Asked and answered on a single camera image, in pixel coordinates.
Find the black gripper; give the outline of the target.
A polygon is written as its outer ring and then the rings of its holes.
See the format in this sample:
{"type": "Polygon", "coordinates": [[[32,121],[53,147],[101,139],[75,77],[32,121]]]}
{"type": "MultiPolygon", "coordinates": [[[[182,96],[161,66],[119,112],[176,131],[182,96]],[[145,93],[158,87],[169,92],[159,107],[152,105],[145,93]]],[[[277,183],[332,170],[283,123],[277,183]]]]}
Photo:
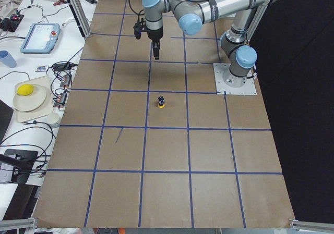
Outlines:
{"type": "Polygon", "coordinates": [[[155,60],[160,59],[160,39],[163,37],[163,28],[152,30],[147,28],[148,38],[152,40],[152,54],[155,60]]]}

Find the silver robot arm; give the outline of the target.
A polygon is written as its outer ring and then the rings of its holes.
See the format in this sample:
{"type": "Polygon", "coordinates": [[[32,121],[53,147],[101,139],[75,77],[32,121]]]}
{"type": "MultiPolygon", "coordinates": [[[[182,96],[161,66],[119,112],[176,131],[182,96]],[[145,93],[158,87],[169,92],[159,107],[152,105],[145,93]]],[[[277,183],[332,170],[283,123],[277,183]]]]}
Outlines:
{"type": "Polygon", "coordinates": [[[152,41],[153,55],[160,58],[164,13],[172,12],[184,34],[197,34],[206,23],[235,14],[233,23],[220,38],[220,45],[231,64],[223,73],[230,87],[242,87],[257,60],[256,51],[247,45],[267,6],[277,0],[142,0],[144,17],[134,25],[137,39],[146,32],[152,41]]]}

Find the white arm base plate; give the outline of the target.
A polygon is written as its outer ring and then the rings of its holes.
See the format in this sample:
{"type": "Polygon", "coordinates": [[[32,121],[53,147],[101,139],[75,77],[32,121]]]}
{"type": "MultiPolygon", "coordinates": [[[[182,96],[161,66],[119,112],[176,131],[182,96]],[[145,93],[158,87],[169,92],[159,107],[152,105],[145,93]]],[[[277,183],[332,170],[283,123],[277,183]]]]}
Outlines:
{"type": "Polygon", "coordinates": [[[248,77],[252,76],[251,71],[248,72],[246,80],[241,87],[231,87],[224,81],[223,75],[229,70],[229,66],[229,63],[213,64],[216,93],[220,95],[257,95],[254,78],[248,79],[248,77]]]}

